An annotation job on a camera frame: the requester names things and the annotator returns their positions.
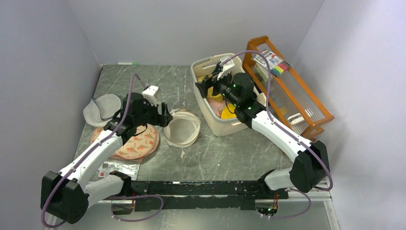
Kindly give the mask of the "white mesh laundry bag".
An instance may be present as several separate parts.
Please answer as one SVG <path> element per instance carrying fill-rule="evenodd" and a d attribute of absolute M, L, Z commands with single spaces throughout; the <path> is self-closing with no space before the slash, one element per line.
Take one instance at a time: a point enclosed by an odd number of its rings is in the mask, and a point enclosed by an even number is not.
<path fill-rule="evenodd" d="M 177 148 L 189 147 L 199 136 L 200 119 L 185 108 L 172 110 L 170 114 L 173 119 L 163 129 L 166 142 Z"/>

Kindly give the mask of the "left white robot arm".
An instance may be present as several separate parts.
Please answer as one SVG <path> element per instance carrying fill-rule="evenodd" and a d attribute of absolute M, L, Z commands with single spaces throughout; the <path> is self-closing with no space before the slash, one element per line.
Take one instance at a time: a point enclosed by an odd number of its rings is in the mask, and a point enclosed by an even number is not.
<path fill-rule="evenodd" d="M 90 182 L 90 178 L 103 163 L 120 149 L 130 138 L 138 135 L 139 126 L 166 127 L 173 119 L 165 102 L 156 103 L 152 96 L 131 92 L 123 100 L 123 107 L 116 111 L 105 125 L 99 138 L 79 157 L 59 172 L 47 172 L 42 178 L 41 218 L 49 213 L 74 224 L 88 208 L 111 196 L 127 199 L 133 195 L 129 175 L 114 171 L 102 180 Z"/>

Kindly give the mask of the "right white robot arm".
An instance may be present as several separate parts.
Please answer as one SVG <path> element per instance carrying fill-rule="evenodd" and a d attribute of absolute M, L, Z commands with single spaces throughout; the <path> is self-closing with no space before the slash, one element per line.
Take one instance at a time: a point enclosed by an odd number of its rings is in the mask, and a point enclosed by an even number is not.
<path fill-rule="evenodd" d="M 291 168 L 273 170 L 262 178 L 264 182 L 258 186 L 263 198 L 271 198 L 278 189 L 296 188 L 307 193 L 325 178 L 332 181 L 329 168 L 327 148 L 321 141 L 312 142 L 281 123 L 269 111 L 266 105 L 257 100 L 254 83 L 246 73 L 227 74 L 218 78 L 218 73 L 210 74 L 200 82 L 196 82 L 202 98 L 221 95 L 223 99 L 234 105 L 234 114 L 247 127 L 259 132 L 292 161 Z"/>

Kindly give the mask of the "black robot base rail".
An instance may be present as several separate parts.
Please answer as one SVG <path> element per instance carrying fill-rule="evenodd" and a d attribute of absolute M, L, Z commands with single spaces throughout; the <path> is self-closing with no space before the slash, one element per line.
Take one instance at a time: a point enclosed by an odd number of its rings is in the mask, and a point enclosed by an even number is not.
<path fill-rule="evenodd" d="M 132 181 L 118 196 L 135 195 L 135 212 L 162 209 L 239 208 L 256 210 L 260 200 L 287 199 L 285 189 L 273 191 L 263 181 Z"/>

